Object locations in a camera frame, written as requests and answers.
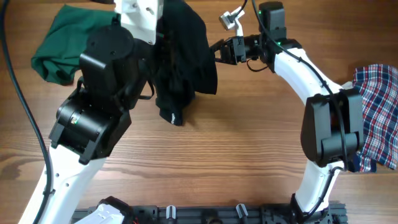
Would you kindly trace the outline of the green cloth bag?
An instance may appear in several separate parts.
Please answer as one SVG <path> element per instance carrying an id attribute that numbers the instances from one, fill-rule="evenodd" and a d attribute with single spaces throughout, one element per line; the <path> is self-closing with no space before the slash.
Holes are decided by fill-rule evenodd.
<path id="1" fill-rule="evenodd" d="M 90 34 L 110 25 L 115 16 L 113 11 L 64 5 L 31 58 L 31 67 L 46 82 L 73 83 L 75 73 L 80 69 L 80 54 L 86 49 Z"/>

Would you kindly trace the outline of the black garment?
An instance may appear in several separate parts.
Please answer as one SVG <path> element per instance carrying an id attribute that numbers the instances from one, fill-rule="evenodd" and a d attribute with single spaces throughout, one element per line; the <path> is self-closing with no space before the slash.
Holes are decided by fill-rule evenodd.
<path id="1" fill-rule="evenodd" d="M 159 115 L 170 124 L 183 125 L 183 111 L 195 93 L 215 95 L 218 75 L 215 56 L 202 18 L 185 1 L 165 1 L 157 31 L 157 71 L 153 77 Z"/>

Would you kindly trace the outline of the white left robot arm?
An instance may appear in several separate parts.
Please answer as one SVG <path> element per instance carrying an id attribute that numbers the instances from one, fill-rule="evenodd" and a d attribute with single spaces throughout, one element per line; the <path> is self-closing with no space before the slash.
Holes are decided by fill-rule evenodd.
<path id="1" fill-rule="evenodd" d="M 68 223 L 81 196 L 131 125 L 142 98 L 162 1 L 117 1 L 111 22 L 95 29 L 79 58 L 76 89 L 60 105 L 45 166 L 21 223 Z"/>

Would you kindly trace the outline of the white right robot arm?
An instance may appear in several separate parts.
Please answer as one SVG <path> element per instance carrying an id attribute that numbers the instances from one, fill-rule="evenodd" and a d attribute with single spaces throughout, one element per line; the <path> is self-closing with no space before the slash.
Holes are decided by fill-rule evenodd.
<path id="1" fill-rule="evenodd" d="M 302 182 L 286 204 L 236 206 L 240 223 L 346 223 L 345 206 L 329 196 L 340 173 L 362 148 L 363 116 L 359 92 L 331 81 L 308 58 L 302 45 L 287 37 L 285 10 L 279 1 L 254 6 L 257 35 L 245 36 L 241 7 L 220 15 L 235 35 L 212 46 L 217 62 L 230 65 L 260 60 L 282 77 L 302 100 L 305 111 L 300 142 L 307 158 Z"/>

